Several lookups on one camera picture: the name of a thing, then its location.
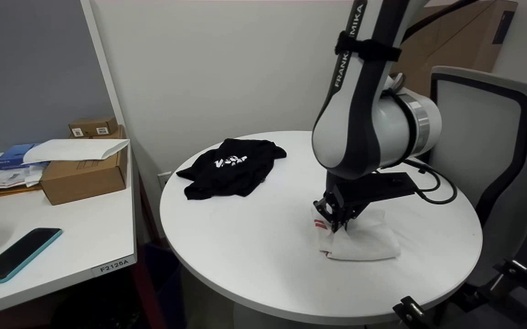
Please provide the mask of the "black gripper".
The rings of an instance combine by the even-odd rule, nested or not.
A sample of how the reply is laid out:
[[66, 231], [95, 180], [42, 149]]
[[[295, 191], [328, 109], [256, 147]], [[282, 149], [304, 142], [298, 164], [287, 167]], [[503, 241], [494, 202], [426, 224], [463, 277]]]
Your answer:
[[313, 200], [313, 206], [320, 215], [315, 221], [337, 231], [349, 221], [349, 211], [362, 211], [373, 200], [404, 197], [415, 189], [415, 182], [404, 171], [368, 173], [359, 178], [344, 178], [329, 173], [326, 178], [324, 200]]

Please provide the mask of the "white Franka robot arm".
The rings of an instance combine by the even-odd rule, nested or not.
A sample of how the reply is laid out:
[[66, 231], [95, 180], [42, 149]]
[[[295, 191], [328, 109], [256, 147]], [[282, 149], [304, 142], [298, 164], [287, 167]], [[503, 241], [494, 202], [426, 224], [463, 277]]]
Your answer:
[[328, 96], [311, 129], [311, 147], [326, 169], [317, 211], [333, 231], [370, 202], [414, 193], [404, 171], [379, 173], [439, 138], [441, 113], [428, 98], [392, 78], [401, 43], [428, 0], [353, 0], [338, 34]]

